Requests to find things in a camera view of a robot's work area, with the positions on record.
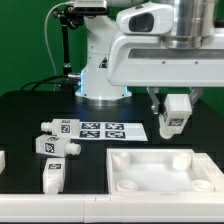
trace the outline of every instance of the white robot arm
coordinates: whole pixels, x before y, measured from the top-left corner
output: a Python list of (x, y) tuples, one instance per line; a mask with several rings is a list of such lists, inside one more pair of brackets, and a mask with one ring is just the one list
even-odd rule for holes
[(117, 16), (120, 32), (108, 64), (113, 85), (148, 87), (155, 114), (158, 87), (193, 90), (190, 95), (167, 96), (159, 115), (163, 138), (182, 132), (202, 87), (224, 86), (224, 29), (214, 29), (216, 3), (152, 0)]

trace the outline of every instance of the wire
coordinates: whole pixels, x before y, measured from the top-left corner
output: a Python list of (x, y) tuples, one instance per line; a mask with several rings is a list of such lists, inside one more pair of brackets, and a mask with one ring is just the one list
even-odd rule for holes
[[(32, 87), (32, 89), (31, 89), (31, 91), (34, 91), (34, 90), (36, 90), (40, 85), (42, 85), (42, 84), (64, 84), (64, 83), (62, 83), (62, 82), (48, 82), (48, 81), (51, 81), (51, 80), (56, 80), (56, 79), (64, 79), (64, 78), (68, 78), (67, 76), (65, 76), (65, 75), (59, 75), (59, 76), (51, 76), (51, 77), (48, 77), (48, 78), (46, 78), (46, 79), (43, 79), (43, 80), (41, 80), (41, 81), (36, 81), (36, 82), (30, 82), (30, 83), (27, 83), (27, 84), (25, 84), (24, 86), (22, 86), (21, 88), (20, 88), (20, 90), (24, 90), (27, 86), (29, 86), (29, 85), (33, 85), (33, 84), (35, 84), (33, 87)], [(80, 82), (80, 80), (76, 80), (77, 82), (67, 82), (68, 84), (76, 84), (76, 85), (79, 85), (79, 82)]]
[(48, 82), (48, 81), (51, 81), (51, 80), (56, 80), (56, 79), (61, 79), (61, 78), (67, 78), (67, 76), (66, 75), (57, 75), (57, 76), (51, 76), (51, 77), (48, 77), (46, 79), (43, 79), (39, 83), (34, 85), (33, 88), (31, 89), (31, 91), (34, 91), (35, 89), (37, 89), (43, 82)]
[(48, 55), (49, 55), (49, 58), (51, 60), (51, 64), (52, 64), (52, 68), (53, 68), (53, 72), (54, 72), (54, 75), (57, 76), (57, 68), (56, 68), (56, 64), (55, 64), (55, 61), (54, 61), (54, 58), (53, 58), (53, 55), (51, 53), (51, 49), (50, 49), (50, 45), (49, 45), (49, 41), (48, 41), (48, 21), (49, 21), (49, 17), (51, 15), (51, 13), (56, 9), (58, 8), (59, 6), (62, 6), (62, 5), (72, 5), (73, 2), (64, 2), (64, 3), (60, 3), (58, 5), (55, 5), (47, 14), (46, 16), (46, 19), (45, 19), (45, 23), (44, 23), (44, 37), (45, 37), (45, 44), (46, 44), (46, 47), (47, 47), (47, 51), (48, 51)]
[[(30, 85), (33, 85), (33, 84), (38, 84), (40, 83), (40, 85), (42, 84), (47, 84), (47, 85), (62, 85), (64, 84), (64, 82), (30, 82), (30, 83), (27, 83), (26, 85), (24, 85), (23, 87), (20, 88), (20, 91), (24, 91), (24, 89), (27, 87), (27, 86), (30, 86)], [(78, 85), (79, 86), (79, 83), (73, 83), (73, 82), (66, 82), (66, 84), (71, 84), (71, 85)]]

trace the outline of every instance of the black tabletop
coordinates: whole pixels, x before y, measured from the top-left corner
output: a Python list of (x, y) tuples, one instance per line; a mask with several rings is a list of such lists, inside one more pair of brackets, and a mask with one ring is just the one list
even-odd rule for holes
[(66, 156), (63, 194), (107, 194), (107, 148), (180, 148), (207, 153), (224, 172), (224, 118), (199, 101), (184, 132), (170, 140), (159, 135), (159, 120), (148, 95), (135, 94), (129, 104), (96, 107), (76, 102), (60, 92), (14, 91), (0, 98), (0, 150), (6, 168), (0, 175), (0, 193), (42, 194), (42, 173), (49, 156), (35, 152), (40, 124), (54, 118), (89, 122), (142, 123), (147, 142), (75, 140), (79, 156)]

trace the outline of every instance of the green wall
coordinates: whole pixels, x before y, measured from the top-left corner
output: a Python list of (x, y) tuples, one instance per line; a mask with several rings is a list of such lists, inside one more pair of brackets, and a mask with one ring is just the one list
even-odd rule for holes
[[(43, 26), (48, 11), (62, 0), (0, 0), (0, 95), (18, 90), (27, 82), (53, 75), (44, 43)], [(117, 9), (112, 11), (115, 17)], [(218, 18), (224, 18), (224, 0), (219, 1)], [(73, 70), (86, 63), (86, 30), (69, 31)], [(49, 42), (57, 70), (62, 73), (62, 40), (59, 21), (50, 19)], [(209, 89), (203, 99), (224, 115), (224, 89)]]

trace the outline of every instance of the black cable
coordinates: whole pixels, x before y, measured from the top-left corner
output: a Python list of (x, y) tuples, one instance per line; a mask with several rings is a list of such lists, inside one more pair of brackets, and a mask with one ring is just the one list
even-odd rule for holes
[(61, 78), (68, 78), (68, 77), (66, 75), (56, 75), (56, 76), (48, 77), (46, 79), (41, 80), (36, 85), (34, 85), (33, 88), (31, 89), (31, 91), (34, 91), (35, 89), (37, 89), (40, 85), (42, 85), (43, 82), (48, 82), (48, 81), (51, 81), (51, 80), (61, 79)]
[[(30, 83), (27, 83), (26, 85), (24, 85), (24, 86), (22, 86), (21, 88), (20, 88), (20, 91), (23, 91), (27, 86), (29, 86), (29, 85), (33, 85), (33, 84), (50, 84), (50, 85), (62, 85), (62, 84), (64, 84), (64, 82), (30, 82)], [(76, 85), (78, 85), (77, 83), (73, 83), (73, 82), (67, 82), (67, 84), (76, 84)]]
[[(21, 88), (20, 88), (20, 90), (23, 90), (23, 89), (25, 89), (27, 86), (29, 86), (29, 85), (33, 85), (33, 84), (35, 84), (33, 87), (32, 87), (32, 89), (31, 89), (31, 91), (34, 91), (34, 90), (36, 90), (40, 85), (42, 85), (42, 84), (64, 84), (64, 82), (48, 82), (48, 81), (51, 81), (51, 80), (55, 80), (55, 79), (61, 79), (61, 78), (68, 78), (67, 76), (65, 76), (65, 75), (58, 75), (58, 76), (51, 76), (51, 77), (48, 77), (48, 78), (46, 78), (46, 79), (43, 79), (43, 80), (41, 80), (41, 81), (36, 81), (36, 82), (30, 82), (30, 83), (27, 83), (27, 84), (25, 84), (24, 86), (22, 86)], [(75, 85), (77, 85), (78, 84), (78, 81), (79, 80), (77, 80), (77, 82), (67, 82), (68, 84), (75, 84)]]

